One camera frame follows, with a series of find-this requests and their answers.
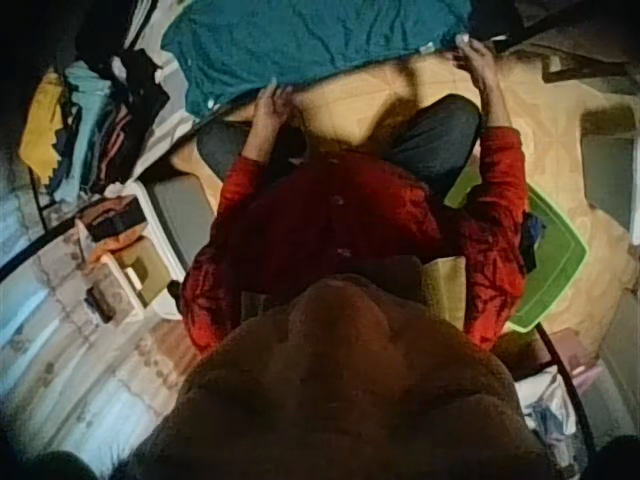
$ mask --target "teal cloth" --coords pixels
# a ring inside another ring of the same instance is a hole
[[[442,50],[469,31],[471,0],[194,0],[162,48],[202,118],[276,77],[305,84],[367,63]]]
[[[74,203],[80,194],[86,162],[93,161],[89,147],[96,134],[96,125],[109,101],[111,82],[100,78],[82,61],[72,63],[64,74],[73,90],[71,102],[80,109],[80,125],[73,147],[71,169],[53,196],[58,202]]]

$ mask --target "floor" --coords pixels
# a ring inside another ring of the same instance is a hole
[[[640,98],[602,94],[574,81],[544,84],[541,68],[535,58],[501,62],[507,102],[523,138],[529,182],[568,216],[590,250],[578,278],[544,325],[550,332],[577,329],[595,353],[623,289],[636,282],[638,262],[627,232],[584,198],[580,132],[587,128],[586,112],[626,105],[640,119]],[[416,56],[324,81],[299,93],[297,104],[321,149],[375,151],[416,109],[452,92],[479,102],[466,73],[443,58]]]

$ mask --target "green plastic basket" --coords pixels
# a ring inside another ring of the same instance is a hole
[[[477,167],[467,167],[445,203],[460,207],[467,193],[480,183]],[[524,295],[509,321],[517,332],[528,332],[555,305],[584,264],[589,249],[569,220],[542,193],[529,185],[529,207],[546,225],[536,247],[537,268],[527,275]]]

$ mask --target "red shirt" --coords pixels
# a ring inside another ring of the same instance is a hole
[[[240,157],[222,188],[209,243],[183,283],[181,311],[205,353],[240,322],[241,292],[284,295],[353,260],[464,256],[465,331],[493,346],[524,290],[518,251],[527,187],[517,130],[481,137],[482,184],[462,209],[416,178],[355,152],[316,159],[259,192],[264,165]]]

